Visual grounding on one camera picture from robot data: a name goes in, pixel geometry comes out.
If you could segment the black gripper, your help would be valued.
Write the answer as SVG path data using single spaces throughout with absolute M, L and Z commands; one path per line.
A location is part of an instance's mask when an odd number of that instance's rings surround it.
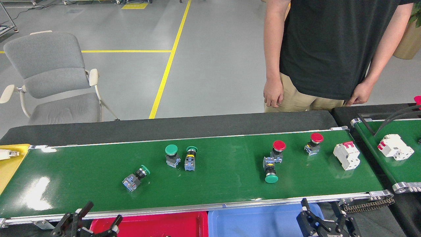
M 74 213 L 66 213 L 57 226 L 51 231 L 52 237 L 117 237 L 119 233 L 119 224 L 122 222 L 122 216 L 117 215 L 110 228 L 103 232 L 95 234 L 82 224 L 82 218 L 87 215 L 94 206 L 89 201 L 83 208 L 77 209 Z
M 325 220 L 311 212 L 306 198 L 301 200 L 301 206 L 297 222 L 304 237 L 360 237 L 355 219 L 348 217 L 337 202 L 331 203 L 332 210 L 338 218 L 332 230 Z

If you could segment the person's left hand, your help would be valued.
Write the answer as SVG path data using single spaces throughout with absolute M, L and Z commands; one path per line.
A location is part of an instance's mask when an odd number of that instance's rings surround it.
M 375 82 L 364 81 L 358 84 L 352 93 L 351 98 L 345 103 L 346 106 L 366 103 L 374 88 Z

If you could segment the person's right hand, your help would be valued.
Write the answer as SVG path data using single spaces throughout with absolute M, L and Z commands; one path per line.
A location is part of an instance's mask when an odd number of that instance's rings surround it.
M 280 106 L 283 100 L 283 85 L 280 77 L 266 80 L 263 97 L 267 107 L 278 108 Z

